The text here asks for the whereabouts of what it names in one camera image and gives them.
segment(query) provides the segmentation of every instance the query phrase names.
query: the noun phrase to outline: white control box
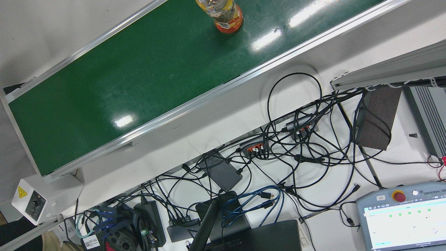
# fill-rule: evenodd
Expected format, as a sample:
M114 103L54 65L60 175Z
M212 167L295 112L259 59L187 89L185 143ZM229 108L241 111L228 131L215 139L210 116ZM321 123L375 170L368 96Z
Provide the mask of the white control box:
M39 174L21 179L12 205L38 225L75 205L83 184L71 175L47 184Z

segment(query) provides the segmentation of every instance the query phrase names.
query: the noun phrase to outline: red emergency stop button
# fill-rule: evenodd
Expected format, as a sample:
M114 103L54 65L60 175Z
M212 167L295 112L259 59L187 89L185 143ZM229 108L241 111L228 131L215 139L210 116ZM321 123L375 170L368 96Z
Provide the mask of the red emergency stop button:
M393 192L392 198L397 202L404 202L406 200L406 195L404 195L403 191L397 190Z

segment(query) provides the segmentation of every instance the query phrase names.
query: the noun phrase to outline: gray device housing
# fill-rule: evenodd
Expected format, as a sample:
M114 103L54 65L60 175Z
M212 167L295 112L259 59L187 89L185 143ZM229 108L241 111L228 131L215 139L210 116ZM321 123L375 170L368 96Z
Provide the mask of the gray device housing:
M405 93L427 151L446 156L446 88L411 87Z
M364 238L365 250L370 251L372 249L372 241L370 238L370 233L368 231L367 220L365 218L364 208L381 206L385 204L395 204L397 203L392 199L392 194L395 190L401 190L406 195L406 201L400 203L403 205L406 202L412 202L415 199L428 199L435 196L444 196L446 195L446 183L429 181L412 185L405 185L396 188L388 188L375 192L370 192L362 197L360 197L356 201L356 208L358 210L359 220L361 224L361 229ZM413 191L417 191L418 195L413 195ZM401 250L412 250L415 248L421 248L420 246L413 245L413 248L404 248ZM444 251L446 250L446 241L444 244L439 246L432 247L423 247L423 251Z

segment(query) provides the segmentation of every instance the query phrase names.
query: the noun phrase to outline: plastic bottle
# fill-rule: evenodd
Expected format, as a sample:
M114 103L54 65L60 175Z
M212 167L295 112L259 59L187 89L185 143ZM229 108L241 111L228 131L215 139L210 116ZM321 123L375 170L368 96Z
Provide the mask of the plastic bottle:
M223 33L237 31L243 22L243 14L234 0L195 0Z

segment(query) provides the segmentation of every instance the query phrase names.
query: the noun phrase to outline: yellow warning label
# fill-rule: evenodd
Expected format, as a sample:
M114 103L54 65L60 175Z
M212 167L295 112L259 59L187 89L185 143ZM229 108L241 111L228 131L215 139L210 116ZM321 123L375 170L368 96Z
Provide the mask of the yellow warning label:
M23 190L21 187L19 187L19 198L23 198L26 195L28 195L25 190Z

